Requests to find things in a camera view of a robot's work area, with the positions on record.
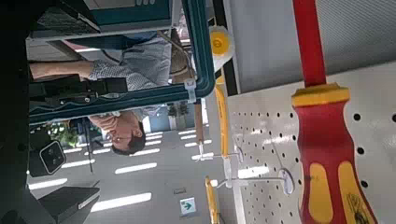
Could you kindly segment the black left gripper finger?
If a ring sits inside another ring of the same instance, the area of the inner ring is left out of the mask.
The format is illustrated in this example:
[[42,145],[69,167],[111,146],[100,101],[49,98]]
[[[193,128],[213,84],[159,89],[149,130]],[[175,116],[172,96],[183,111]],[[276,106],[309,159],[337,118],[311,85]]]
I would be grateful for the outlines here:
[[38,201],[56,224],[84,224],[99,198],[99,188],[61,187]]
[[99,34],[101,29],[85,3],[54,3],[35,23],[32,38]]

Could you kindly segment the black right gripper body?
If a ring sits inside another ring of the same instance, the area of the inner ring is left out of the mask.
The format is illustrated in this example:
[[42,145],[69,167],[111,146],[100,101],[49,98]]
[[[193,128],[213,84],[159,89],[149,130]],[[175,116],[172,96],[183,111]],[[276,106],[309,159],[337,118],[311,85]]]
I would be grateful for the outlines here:
[[87,105],[105,95],[127,91],[125,78],[81,80],[79,75],[59,75],[31,82],[29,100],[32,106],[56,108],[67,103]]

